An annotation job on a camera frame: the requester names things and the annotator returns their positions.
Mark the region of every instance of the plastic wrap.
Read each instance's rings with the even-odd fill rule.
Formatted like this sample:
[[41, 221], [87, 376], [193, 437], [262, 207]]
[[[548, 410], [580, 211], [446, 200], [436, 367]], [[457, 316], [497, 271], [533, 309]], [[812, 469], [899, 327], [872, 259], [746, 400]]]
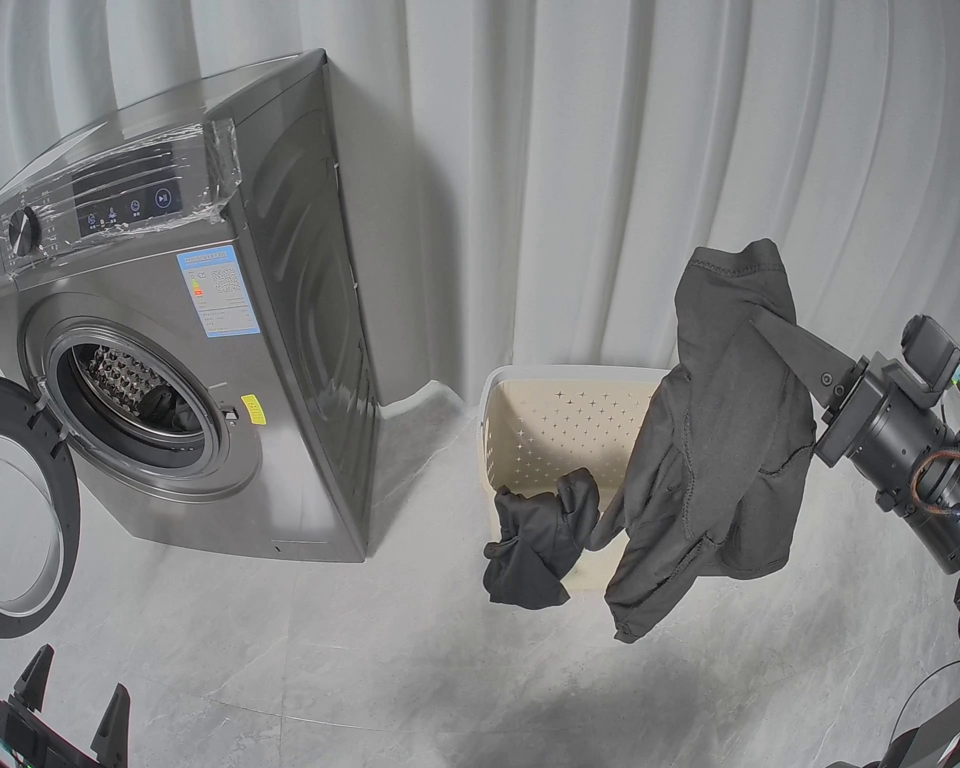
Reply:
[[117, 238], [219, 220], [241, 180], [231, 119], [151, 133], [57, 166], [8, 189], [0, 202], [5, 213], [28, 206], [41, 228], [26, 255], [7, 246], [10, 278]]

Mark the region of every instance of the door glass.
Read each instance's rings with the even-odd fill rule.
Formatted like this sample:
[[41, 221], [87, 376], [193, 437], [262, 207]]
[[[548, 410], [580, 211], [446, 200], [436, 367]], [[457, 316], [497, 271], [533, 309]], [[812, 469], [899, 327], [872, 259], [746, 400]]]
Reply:
[[0, 613], [29, 615], [60, 576], [60, 524], [50, 489], [31, 455], [0, 437]]

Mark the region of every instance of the control knob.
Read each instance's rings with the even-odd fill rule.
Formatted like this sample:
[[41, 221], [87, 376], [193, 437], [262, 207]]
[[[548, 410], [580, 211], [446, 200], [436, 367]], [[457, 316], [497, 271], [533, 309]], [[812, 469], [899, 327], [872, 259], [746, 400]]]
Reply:
[[40, 221], [30, 207], [21, 208], [10, 217], [7, 229], [13, 255], [25, 256], [39, 245]]

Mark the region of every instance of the washing machine door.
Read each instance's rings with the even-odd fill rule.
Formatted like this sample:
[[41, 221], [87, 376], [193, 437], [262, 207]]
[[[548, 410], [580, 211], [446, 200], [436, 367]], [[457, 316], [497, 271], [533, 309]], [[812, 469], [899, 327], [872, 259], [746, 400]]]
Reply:
[[0, 378], [0, 637], [39, 627], [66, 592], [80, 544], [80, 490], [60, 423]]

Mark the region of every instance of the control panel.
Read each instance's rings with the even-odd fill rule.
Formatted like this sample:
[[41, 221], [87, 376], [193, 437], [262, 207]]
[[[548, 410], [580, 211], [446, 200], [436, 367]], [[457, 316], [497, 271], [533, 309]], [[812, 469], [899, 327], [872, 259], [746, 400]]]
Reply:
[[183, 209], [170, 142], [111, 156], [72, 181], [81, 237]]
[[119, 143], [110, 150], [104, 132], [97, 135], [96, 155], [84, 158], [82, 143], [0, 202], [0, 276], [149, 229], [208, 201], [202, 139], [139, 138], [130, 149]]

